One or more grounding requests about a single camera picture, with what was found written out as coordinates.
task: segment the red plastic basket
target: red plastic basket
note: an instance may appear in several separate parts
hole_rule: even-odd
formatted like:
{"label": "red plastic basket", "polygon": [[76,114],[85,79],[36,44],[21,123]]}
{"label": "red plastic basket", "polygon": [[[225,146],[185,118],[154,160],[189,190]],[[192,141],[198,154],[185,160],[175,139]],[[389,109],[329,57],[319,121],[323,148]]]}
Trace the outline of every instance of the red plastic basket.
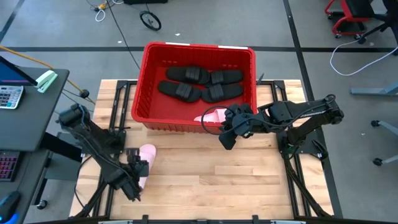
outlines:
{"label": "red plastic basket", "polygon": [[[243,95],[219,103],[207,103],[202,99],[194,103],[185,103],[157,90],[159,82],[167,80],[168,67],[192,65],[209,71],[242,70]],[[256,56],[252,49],[164,42],[151,42],[146,45],[131,111],[135,121],[155,130],[203,133],[205,130],[200,122],[194,119],[211,106],[229,106],[233,103],[248,103],[253,111],[257,111]],[[219,132],[218,127],[221,124],[205,122],[205,126],[210,131]]]}

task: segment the pink object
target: pink object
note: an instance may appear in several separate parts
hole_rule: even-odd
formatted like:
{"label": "pink object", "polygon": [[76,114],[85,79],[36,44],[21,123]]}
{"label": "pink object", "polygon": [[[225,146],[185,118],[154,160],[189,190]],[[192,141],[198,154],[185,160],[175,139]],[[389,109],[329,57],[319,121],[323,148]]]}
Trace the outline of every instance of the pink object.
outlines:
{"label": "pink object", "polygon": [[[203,117],[203,121],[206,122],[223,122],[225,121],[225,111],[226,109],[215,109],[214,112],[206,114]],[[201,116],[196,117],[194,121],[201,121]]]}
{"label": "pink object", "polygon": [[[149,172],[150,168],[154,165],[155,156],[156,156],[156,148],[154,145],[145,144],[139,148],[139,156],[141,156],[141,160],[148,161],[149,163]],[[140,177],[139,186],[144,189],[145,182],[147,182],[148,177]]]}

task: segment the keyboard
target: keyboard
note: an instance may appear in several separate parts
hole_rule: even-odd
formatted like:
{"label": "keyboard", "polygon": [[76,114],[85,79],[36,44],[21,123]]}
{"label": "keyboard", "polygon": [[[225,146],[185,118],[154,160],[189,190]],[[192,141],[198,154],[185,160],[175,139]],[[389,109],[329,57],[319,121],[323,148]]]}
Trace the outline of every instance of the keyboard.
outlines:
{"label": "keyboard", "polygon": [[16,109],[23,92],[23,86],[0,86],[0,108]]}
{"label": "keyboard", "polygon": [[0,151],[0,182],[12,182],[21,163],[22,152]]}

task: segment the wooden table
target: wooden table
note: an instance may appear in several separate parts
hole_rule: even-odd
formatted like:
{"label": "wooden table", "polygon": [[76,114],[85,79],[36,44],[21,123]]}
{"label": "wooden table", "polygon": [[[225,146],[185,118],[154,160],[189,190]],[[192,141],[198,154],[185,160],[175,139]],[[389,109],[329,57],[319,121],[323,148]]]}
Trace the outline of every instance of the wooden table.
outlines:
{"label": "wooden table", "polygon": [[[116,82],[101,81],[93,121],[102,128],[109,127]],[[289,100],[305,101],[300,80],[285,80],[285,85]],[[237,139],[234,149],[227,151],[217,136],[210,134],[148,130],[131,118],[134,92],[133,86],[127,106],[125,127],[131,129],[127,130],[126,147],[153,144],[157,148],[157,157],[142,192],[142,201],[131,202],[122,190],[115,191],[111,219],[140,220],[143,215],[149,215],[151,220],[248,220],[252,215],[259,215],[260,219],[293,218],[284,162],[277,149],[275,134]],[[271,89],[258,86],[257,105],[270,102]],[[321,162],[305,154],[300,158],[308,190],[326,212],[333,214]],[[121,156],[121,161],[125,162],[126,156]],[[76,191],[83,203],[96,190],[99,175],[100,167],[93,159],[82,167]],[[106,191],[99,214],[104,213]],[[298,192],[296,188],[300,214],[303,215]],[[70,215],[80,210],[75,197]]]}

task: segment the gray floor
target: gray floor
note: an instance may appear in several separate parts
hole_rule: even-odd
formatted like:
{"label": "gray floor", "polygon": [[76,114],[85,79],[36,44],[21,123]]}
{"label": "gray floor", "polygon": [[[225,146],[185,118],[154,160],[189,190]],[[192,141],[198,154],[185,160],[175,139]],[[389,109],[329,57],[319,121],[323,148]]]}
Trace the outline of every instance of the gray floor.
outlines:
{"label": "gray floor", "polygon": [[[100,0],[91,0],[98,4]],[[328,0],[290,0],[299,41],[302,47],[336,47],[352,41],[352,37],[335,39],[331,22],[323,9]],[[11,15],[17,0],[0,1],[0,27]],[[373,2],[377,12],[385,11],[380,0]],[[220,45],[293,47],[284,4],[280,0],[171,0],[168,4],[150,4],[163,28],[153,32],[139,20],[139,11],[131,6],[113,7],[130,46],[142,47],[153,40]],[[117,27],[109,11],[106,19],[95,22],[95,12],[84,0],[25,0],[17,17],[0,43],[9,47],[123,47]],[[371,21],[369,28],[377,25]],[[365,47],[395,47],[392,32],[369,37]],[[347,47],[364,47],[353,44]],[[127,52],[26,52],[55,67],[71,71],[70,79],[89,89],[95,100],[102,78],[137,78],[138,69]],[[39,66],[5,52],[0,55],[25,66]],[[141,63],[142,52],[133,52]],[[334,60],[345,73],[357,70],[383,54],[338,53]],[[398,68],[395,57],[365,69],[352,77],[337,75],[329,65],[330,53],[304,53],[315,98],[334,93],[345,112],[344,121],[325,126],[325,139],[330,152],[336,188],[345,218],[397,221],[398,162],[376,167],[375,157],[397,153],[397,136],[382,128],[372,128],[370,121],[381,119],[398,125],[394,117],[398,103],[394,98],[352,96],[351,87],[382,87],[395,80]],[[256,52],[257,77],[264,79],[302,79],[295,52]],[[89,109],[93,107],[82,101]],[[57,111],[71,104],[61,97]],[[55,134],[59,127],[53,118],[48,131]],[[29,210],[26,223],[59,220],[68,216],[74,182],[53,181],[44,197],[51,206]]]}

